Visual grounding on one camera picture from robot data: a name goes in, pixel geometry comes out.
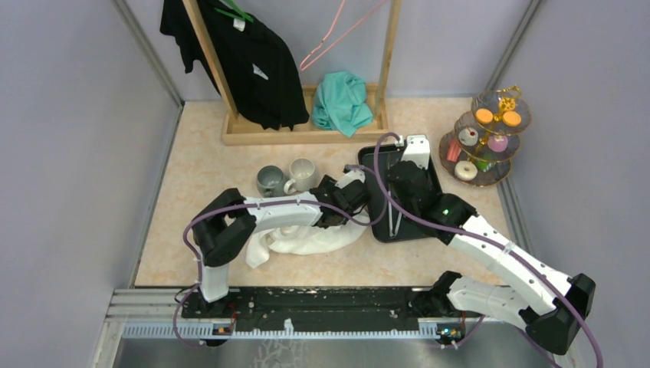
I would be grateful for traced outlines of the green cake slice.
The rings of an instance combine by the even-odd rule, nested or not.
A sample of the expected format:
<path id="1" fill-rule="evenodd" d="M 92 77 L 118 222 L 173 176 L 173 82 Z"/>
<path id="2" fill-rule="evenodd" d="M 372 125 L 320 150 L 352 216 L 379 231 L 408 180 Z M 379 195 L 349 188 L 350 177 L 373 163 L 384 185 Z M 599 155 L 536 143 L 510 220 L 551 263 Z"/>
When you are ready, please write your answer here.
<path id="1" fill-rule="evenodd" d="M 486 173 L 492 170 L 497 165 L 497 162 L 478 159 L 475 165 L 479 171 Z"/>

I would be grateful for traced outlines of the red cake slice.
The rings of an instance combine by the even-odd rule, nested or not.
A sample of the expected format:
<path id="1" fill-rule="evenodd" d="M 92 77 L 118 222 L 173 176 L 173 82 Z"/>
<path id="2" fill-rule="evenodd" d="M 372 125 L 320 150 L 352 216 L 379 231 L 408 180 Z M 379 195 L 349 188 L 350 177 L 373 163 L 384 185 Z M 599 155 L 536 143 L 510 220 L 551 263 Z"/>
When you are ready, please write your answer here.
<path id="1" fill-rule="evenodd" d="M 451 163 L 456 163 L 461 153 L 461 147 L 458 141 L 455 138 L 452 138 L 448 145 L 448 150 L 446 153 L 447 161 Z"/>

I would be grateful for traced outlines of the orange biscuit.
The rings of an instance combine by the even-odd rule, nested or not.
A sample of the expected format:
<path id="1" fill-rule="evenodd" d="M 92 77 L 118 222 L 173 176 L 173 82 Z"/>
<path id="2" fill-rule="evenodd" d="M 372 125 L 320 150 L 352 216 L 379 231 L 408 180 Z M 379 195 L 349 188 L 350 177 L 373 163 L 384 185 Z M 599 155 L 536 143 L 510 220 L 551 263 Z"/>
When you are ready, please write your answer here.
<path id="1" fill-rule="evenodd" d="M 476 109 L 474 112 L 474 117 L 476 121 L 478 121 L 481 124 L 489 124 L 494 121 L 494 114 L 486 108 L 479 108 Z"/>

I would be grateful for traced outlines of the white glazed donut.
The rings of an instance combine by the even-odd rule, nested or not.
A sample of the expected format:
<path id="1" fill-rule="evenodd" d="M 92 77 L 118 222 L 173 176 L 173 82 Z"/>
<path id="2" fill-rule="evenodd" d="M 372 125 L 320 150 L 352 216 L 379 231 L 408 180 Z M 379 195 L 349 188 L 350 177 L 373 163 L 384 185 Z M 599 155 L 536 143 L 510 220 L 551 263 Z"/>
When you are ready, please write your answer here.
<path id="1" fill-rule="evenodd" d="M 477 177 L 478 168 L 470 161 L 460 160 L 456 162 L 454 175 L 457 179 L 463 182 L 470 182 Z"/>

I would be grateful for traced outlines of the metal tongs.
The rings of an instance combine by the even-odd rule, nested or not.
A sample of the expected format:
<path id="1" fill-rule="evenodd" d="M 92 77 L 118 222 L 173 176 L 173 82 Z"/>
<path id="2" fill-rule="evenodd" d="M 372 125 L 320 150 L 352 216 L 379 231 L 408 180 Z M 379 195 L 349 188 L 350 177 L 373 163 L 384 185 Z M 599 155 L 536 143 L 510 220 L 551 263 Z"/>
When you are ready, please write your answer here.
<path id="1" fill-rule="evenodd" d="M 400 152 L 397 150 L 395 152 L 387 153 L 386 155 L 386 189 L 389 197 L 392 199 L 392 186 L 389 181 L 389 171 L 392 168 L 394 164 L 396 164 L 399 161 L 399 154 Z M 392 205 L 391 202 L 388 203 L 388 234 L 391 239 L 395 238 L 397 233 L 399 232 L 399 228 L 401 225 L 401 219 L 402 219 L 402 213 L 399 211 L 396 211 L 394 209 L 394 206 Z"/>

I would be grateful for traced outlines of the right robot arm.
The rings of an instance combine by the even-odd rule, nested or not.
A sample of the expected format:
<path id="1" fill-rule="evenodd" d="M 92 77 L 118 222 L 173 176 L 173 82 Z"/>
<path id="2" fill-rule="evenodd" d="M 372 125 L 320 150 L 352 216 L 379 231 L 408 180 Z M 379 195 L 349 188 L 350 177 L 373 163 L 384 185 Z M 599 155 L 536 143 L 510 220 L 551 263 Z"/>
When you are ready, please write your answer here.
<path id="1" fill-rule="evenodd" d="M 496 274 L 502 285 L 485 284 L 446 271 L 436 282 L 432 307 L 442 316 L 456 310 L 486 314 L 521 330 L 546 351 L 564 355 L 592 309 L 595 281 L 570 277 L 523 251 L 497 231 L 475 207 L 443 193 L 429 173 L 411 161 L 387 169 L 392 197 L 428 236 L 464 252 Z"/>

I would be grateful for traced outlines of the pink cupcake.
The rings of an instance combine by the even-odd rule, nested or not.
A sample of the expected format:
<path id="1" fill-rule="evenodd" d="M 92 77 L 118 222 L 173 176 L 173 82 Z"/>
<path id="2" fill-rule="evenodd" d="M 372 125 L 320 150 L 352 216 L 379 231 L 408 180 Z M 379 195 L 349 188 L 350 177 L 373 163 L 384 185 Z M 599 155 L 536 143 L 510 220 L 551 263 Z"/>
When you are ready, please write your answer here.
<path id="1" fill-rule="evenodd" d="M 487 146 L 495 153 L 502 153 L 508 147 L 508 136 L 491 135 L 487 140 Z"/>

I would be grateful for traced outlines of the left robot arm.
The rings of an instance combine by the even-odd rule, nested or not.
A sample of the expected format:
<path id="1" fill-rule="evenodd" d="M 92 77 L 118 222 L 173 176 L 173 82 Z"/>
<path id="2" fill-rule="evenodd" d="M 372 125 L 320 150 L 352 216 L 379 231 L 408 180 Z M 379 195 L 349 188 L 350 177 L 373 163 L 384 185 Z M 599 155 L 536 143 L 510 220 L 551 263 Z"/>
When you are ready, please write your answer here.
<path id="1" fill-rule="evenodd" d="M 324 176 L 307 192 L 276 198 L 243 196 L 226 189 L 183 230 L 182 240 L 198 265 L 199 306 L 211 317 L 224 315 L 230 306 L 228 265 L 256 233 L 289 226 L 323 232 L 352 222 L 370 200 L 365 175 L 359 170 L 335 180 Z"/>

